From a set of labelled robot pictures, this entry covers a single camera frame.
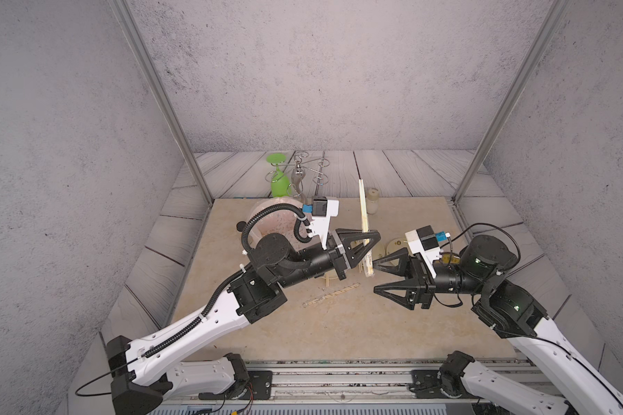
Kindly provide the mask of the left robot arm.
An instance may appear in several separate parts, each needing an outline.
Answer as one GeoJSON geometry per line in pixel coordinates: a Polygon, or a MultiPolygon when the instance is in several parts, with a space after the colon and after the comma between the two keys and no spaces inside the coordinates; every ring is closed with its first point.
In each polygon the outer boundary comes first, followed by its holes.
{"type": "Polygon", "coordinates": [[[241,397],[250,376],[239,354],[197,363],[187,363],[185,358],[272,314],[287,301],[285,288],[330,270],[343,277],[380,238],[377,231],[337,229],[325,245],[297,251],[280,233],[264,236],[247,252],[250,261],[245,269],[220,283],[200,310],[152,335],[135,340],[118,336],[109,342],[114,411],[148,414],[165,400],[185,394],[241,397]]]}

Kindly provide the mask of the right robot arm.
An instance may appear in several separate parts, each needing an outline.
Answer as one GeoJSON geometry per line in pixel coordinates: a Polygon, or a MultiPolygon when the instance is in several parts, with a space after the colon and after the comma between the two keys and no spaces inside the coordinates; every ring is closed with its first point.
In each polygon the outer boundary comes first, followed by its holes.
{"type": "Polygon", "coordinates": [[[375,287],[375,294],[408,310],[428,309],[440,294],[470,295],[479,321],[525,354],[560,394],[538,392],[461,351],[446,358],[421,393],[484,399],[512,414],[623,414],[623,393],[571,344],[533,295],[508,280],[521,252],[485,234],[459,254],[441,252],[435,235],[412,231],[407,238],[408,247],[374,261],[375,269],[399,277],[375,287]]]}

